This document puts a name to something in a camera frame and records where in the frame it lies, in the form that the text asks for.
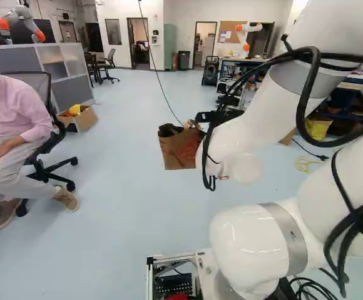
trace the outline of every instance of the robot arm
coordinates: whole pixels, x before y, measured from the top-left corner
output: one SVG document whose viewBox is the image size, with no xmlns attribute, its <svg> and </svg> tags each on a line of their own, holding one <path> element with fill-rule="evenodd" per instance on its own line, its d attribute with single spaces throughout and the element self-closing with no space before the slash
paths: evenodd
<svg viewBox="0 0 363 300">
<path fill-rule="evenodd" d="M 310 45 L 323 53 L 363 56 L 363 4 L 346 0 L 342 7 L 339 0 L 310 1 L 288 42 L 292 49 Z M 319 68 L 305 115 L 350 74 L 350 68 L 359 64 L 336 59 L 322 62 L 329 67 Z M 208 148 L 212 159 L 206 163 L 208 174 L 230 175 L 241 182 L 250 182 L 260 174 L 260 161 L 253 153 L 281 140 L 295 127 L 295 112 L 309 69 L 310 65 L 303 61 L 270 68 L 244 114 L 213 130 Z M 197 166 L 201 159 L 202 145 Z M 236 207 L 214 218 L 210 240 L 216 262 L 241 297 L 265 299 L 279 278 L 327 265 L 324 248 L 329 247 L 328 239 L 337 224 L 352 214 L 337 184 L 335 170 L 352 207 L 363 207 L 362 136 L 311 174 L 297 197 Z M 363 235 L 355 236 L 346 250 L 349 255 L 363 256 Z"/>
<path fill-rule="evenodd" d="M 239 58 L 246 58 L 248 52 L 250 52 L 250 45 L 247 44 L 247 36 L 249 33 L 254 33 L 256 31 L 262 30 L 262 24 L 258 23 L 256 26 L 250 26 L 250 22 L 247 22 L 244 25 L 237 25 L 236 32 L 238 40 L 242 45 L 242 51 L 238 54 Z"/>
<path fill-rule="evenodd" d="M 315 46 L 325 53 L 363 55 L 363 6 L 355 0 L 339 10 L 338 1 L 310 1 L 295 23 L 287 41 L 293 49 Z M 319 22 L 323 16 L 326 22 Z M 355 68 L 359 63 L 323 59 L 335 67 Z M 249 183 L 261 174 L 254 152 L 277 143 L 296 126 L 295 112 L 310 64 L 290 61 L 272 66 L 241 116 L 217 126 L 212 133 L 207 159 L 208 175 L 230 176 Z M 320 67 L 305 114 L 310 114 L 351 71 Z M 196 155 L 201 166 L 203 144 Z"/>
<path fill-rule="evenodd" d="M 45 41 L 44 33 L 39 30 L 36 23 L 33 20 L 30 10 L 23 5 L 16 6 L 14 9 L 10 10 L 9 13 L 0 18 L 0 32 L 3 36 L 9 37 L 11 26 L 16 24 L 23 17 L 24 25 L 33 33 L 31 38 L 34 43 L 43 43 Z"/>
</svg>

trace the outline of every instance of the brown paper bag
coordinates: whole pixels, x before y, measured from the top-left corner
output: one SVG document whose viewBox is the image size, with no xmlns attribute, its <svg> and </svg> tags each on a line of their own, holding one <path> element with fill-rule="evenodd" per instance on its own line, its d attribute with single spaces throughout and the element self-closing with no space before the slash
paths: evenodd
<svg viewBox="0 0 363 300">
<path fill-rule="evenodd" d="M 204 138 L 201 126 L 188 120 L 185 127 L 165 124 L 159 127 L 158 137 L 165 170 L 195 169 L 195 154 Z"/>
</svg>

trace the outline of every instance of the gray partition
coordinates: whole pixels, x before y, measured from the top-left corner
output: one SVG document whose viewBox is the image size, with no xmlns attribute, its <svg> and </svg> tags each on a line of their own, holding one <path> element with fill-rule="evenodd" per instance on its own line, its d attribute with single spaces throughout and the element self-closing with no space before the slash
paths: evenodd
<svg viewBox="0 0 363 300">
<path fill-rule="evenodd" d="M 11 71 L 51 73 L 52 102 L 59 113 L 95 103 L 80 43 L 0 46 L 0 73 Z"/>
<path fill-rule="evenodd" d="M 0 49 L 0 73 L 41 71 L 34 47 Z"/>
<path fill-rule="evenodd" d="M 59 112 L 67 110 L 75 103 L 86 103 L 93 98 L 87 76 L 74 77 L 52 83 L 52 92 L 57 101 Z"/>
</svg>

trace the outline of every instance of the trash can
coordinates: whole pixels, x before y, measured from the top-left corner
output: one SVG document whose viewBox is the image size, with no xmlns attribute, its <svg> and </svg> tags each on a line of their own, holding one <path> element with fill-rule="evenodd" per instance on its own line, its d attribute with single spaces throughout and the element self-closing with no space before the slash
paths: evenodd
<svg viewBox="0 0 363 300">
<path fill-rule="evenodd" d="M 179 51 L 178 62 L 179 62 L 179 71 L 187 71 L 189 69 L 188 65 L 190 63 L 190 52 Z"/>
</svg>

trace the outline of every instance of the sneaker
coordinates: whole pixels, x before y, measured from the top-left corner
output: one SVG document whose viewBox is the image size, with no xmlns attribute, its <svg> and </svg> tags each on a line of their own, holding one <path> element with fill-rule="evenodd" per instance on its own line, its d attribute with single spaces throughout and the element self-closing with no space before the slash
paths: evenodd
<svg viewBox="0 0 363 300">
<path fill-rule="evenodd" d="M 79 209 L 79 201 L 76 196 L 64 187 L 60 186 L 60 190 L 56 193 L 54 199 L 60 202 L 69 211 L 77 211 Z"/>
<path fill-rule="evenodd" d="M 14 217 L 16 209 L 21 204 L 21 199 L 0 202 L 0 230 L 4 229 Z"/>
</svg>

